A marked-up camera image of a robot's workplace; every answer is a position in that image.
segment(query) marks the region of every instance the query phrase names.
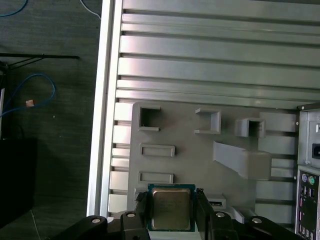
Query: gray plastic part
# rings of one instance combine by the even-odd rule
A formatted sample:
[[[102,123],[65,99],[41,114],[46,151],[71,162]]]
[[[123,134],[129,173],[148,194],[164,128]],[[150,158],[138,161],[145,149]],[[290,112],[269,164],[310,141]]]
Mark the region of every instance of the gray plastic part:
[[[250,180],[269,180],[272,156],[265,151],[248,151],[241,147],[213,142],[213,160]]]
[[[257,214],[250,208],[229,207],[229,212],[239,223],[244,224],[245,218],[256,216]]]
[[[235,121],[235,135],[238,137],[266,137],[266,121],[263,118],[250,117]]]
[[[152,106],[161,110],[150,112],[149,126],[156,126],[161,131],[139,130],[139,109],[141,107],[153,108]],[[195,134],[195,129],[211,130],[211,113],[205,113],[205,110],[220,112],[220,134]],[[282,184],[282,179],[278,179],[277,182],[247,180],[234,170],[213,161],[214,142],[235,146],[249,152],[258,151],[259,140],[265,138],[235,136],[235,122],[238,119],[258,119],[260,113],[293,114],[292,111],[287,110],[241,106],[161,101],[136,102],[132,108],[130,132],[126,130],[126,139],[118,142],[119,145],[130,144],[129,173],[128,182],[126,182],[128,186],[127,210],[135,208],[135,189],[147,188],[145,182],[138,181],[139,173],[173,174],[174,184],[195,184],[197,188],[205,189],[206,195],[222,194],[226,199],[227,208],[228,206],[238,206],[255,209],[258,182],[272,186],[268,195],[263,195],[263,190],[259,188],[260,199],[277,200],[279,195],[273,194],[272,198],[269,196],[272,194],[271,190]],[[273,132],[267,132],[267,137],[273,137],[272,135]],[[174,157],[141,155],[140,144],[174,146]],[[288,156],[281,155],[274,157],[277,159],[288,158]]]
[[[196,129],[195,134],[220,134],[221,133],[221,110],[211,108],[199,108],[195,114],[210,116],[210,129]]]
[[[175,151],[175,146],[140,144],[140,154],[145,156],[174,157]]]
[[[155,131],[159,132],[160,128],[149,126],[152,123],[152,113],[160,111],[160,106],[157,105],[141,105],[138,113],[138,131]]]
[[[145,184],[173,184],[174,175],[172,173],[140,171],[138,174],[138,182]]]

